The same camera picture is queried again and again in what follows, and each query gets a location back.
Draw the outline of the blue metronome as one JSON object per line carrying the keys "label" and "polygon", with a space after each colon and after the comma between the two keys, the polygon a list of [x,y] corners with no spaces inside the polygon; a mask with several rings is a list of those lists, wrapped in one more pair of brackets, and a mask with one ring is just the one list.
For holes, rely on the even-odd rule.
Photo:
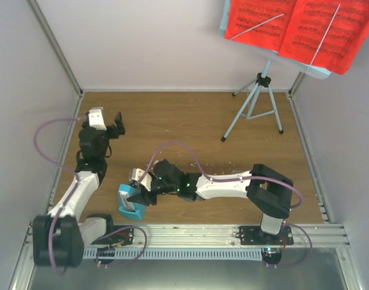
{"label": "blue metronome", "polygon": [[120,203],[119,212],[125,219],[132,221],[142,221],[146,213],[146,206],[127,199],[139,194],[140,190],[130,185],[121,184],[118,189],[118,200]]}

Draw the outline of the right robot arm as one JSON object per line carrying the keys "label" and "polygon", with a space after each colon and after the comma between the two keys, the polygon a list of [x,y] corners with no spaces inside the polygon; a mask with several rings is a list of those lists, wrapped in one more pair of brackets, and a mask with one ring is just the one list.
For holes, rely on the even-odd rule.
{"label": "right robot arm", "polygon": [[289,217],[293,182],[263,165],[230,175],[185,173],[166,159],[158,161],[151,172],[133,169],[130,183],[120,185],[119,211],[135,221],[144,218],[146,208],[157,204],[159,195],[175,195],[186,201],[214,198],[243,198],[262,211],[258,237],[271,245],[280,237],[282,223]]}

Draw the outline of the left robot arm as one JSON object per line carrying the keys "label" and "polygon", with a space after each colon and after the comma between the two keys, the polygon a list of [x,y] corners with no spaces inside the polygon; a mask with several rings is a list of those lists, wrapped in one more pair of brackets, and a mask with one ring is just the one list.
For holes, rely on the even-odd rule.
{"label": "left robot arm", "polygon": [[115,228],[108,214],[94,214],[83,223],[80,216],[92,194],[101,185],[107,158],[112,154],[110,140],[126,133],[122,115],[107,126],[101,107],[90,109],[76,118],[82,122],[79,132],[80,149],[76,154],[76,168],[70,172],[73,180],[61,200],[45,215],[34,218],[33,259],[37,266],[77,267],[86,247],[98,240],[102,244],[115,239]]}

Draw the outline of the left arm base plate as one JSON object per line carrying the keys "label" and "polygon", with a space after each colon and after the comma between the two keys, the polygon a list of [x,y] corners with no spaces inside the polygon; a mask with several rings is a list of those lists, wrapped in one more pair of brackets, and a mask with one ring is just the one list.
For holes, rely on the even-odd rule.
{"label": "left arm base plate", "polygon": [[97,247],[98,260],[106,264],[113,262],[109,258],[115,257],[118,249],[133,244],[133,234],[134,229],[128,228],[105,239],[96,239],[92,244]]}

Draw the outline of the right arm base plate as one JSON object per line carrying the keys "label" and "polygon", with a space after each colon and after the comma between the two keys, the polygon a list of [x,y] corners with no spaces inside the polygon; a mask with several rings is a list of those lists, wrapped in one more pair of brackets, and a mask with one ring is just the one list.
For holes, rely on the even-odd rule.
{"label": "right arm base plate", "polygon": [[268,234],[260,226],[241,226],[235,237],[240,239],[241,245],[293,245],[294,239],[291,227],[285,226],[277,235]]}

